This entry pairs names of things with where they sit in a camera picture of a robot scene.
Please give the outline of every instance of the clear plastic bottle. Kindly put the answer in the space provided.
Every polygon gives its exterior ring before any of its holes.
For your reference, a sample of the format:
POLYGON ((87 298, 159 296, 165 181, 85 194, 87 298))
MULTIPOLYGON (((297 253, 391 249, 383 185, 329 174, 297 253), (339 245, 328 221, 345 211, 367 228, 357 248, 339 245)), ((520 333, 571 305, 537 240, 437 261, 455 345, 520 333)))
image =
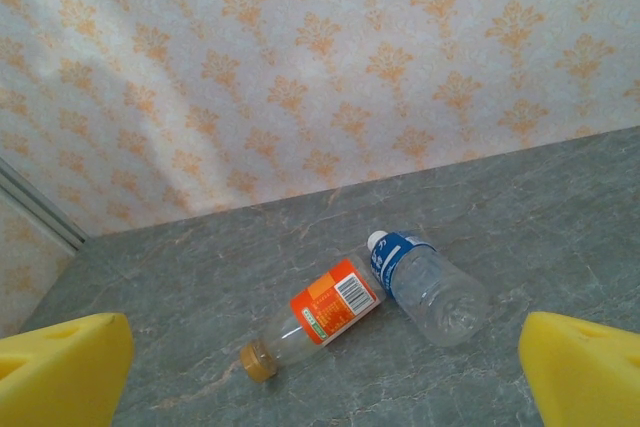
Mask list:
POLYGON ((377 231, 367 242, 371 268, 400 307, 436 345, 468 340, 489 310, 487 291, 436 249, 411 235, 377 231))
POLYGON ((264 382, 335 339, 387 297, 365 263, 350 256, 296 295, 240 351, 247 374, 264 382))

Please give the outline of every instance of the white bottle cap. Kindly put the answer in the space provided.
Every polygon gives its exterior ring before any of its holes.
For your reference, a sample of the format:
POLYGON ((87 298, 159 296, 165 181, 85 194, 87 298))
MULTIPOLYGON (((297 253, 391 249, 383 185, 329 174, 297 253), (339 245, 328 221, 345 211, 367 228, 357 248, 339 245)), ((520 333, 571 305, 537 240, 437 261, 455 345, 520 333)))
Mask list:
POLYGON ((380 242, 380 239, 387 235, 387 232, 384 230, 376 230, 373 234, 369 236, 369 240, 367 240, 367 247, 369 248, 369 252, 371 252, 376 244, 380 242))

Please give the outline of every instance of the patterned wallpaper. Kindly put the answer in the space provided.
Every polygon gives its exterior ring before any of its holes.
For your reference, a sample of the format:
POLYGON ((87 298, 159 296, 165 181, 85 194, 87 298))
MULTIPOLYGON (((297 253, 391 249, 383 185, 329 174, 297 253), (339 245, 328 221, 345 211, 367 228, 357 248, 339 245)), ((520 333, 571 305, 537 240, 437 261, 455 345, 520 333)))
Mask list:
POLYGON ((71 253, 0 191, 0 338, 18 332, 71 253))
POLYGON ((640 0, 0 0, 0 155, 91 235, 640 123, 640 0))

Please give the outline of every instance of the barcode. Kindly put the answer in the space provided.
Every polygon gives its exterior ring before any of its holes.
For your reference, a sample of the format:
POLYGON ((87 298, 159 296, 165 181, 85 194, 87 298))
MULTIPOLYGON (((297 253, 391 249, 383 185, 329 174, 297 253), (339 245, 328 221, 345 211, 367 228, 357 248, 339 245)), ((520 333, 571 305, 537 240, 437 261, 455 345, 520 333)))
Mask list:
POLYGON ((338 282, 336 290, 354 315, 358 315, 373 303, 373 298, 355 274, 350 274, 338 282))

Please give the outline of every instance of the gold bottle cap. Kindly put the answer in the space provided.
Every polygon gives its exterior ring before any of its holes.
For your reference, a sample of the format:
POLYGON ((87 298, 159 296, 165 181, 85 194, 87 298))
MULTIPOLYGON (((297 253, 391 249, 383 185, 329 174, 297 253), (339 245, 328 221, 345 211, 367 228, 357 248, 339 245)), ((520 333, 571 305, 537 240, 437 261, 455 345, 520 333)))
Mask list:
POLYGON ((245 345, 240 351, 240 361, 249 377, 255 382, 264 382, 276 374, 274 362, 261 362, 253 342, 245 345))

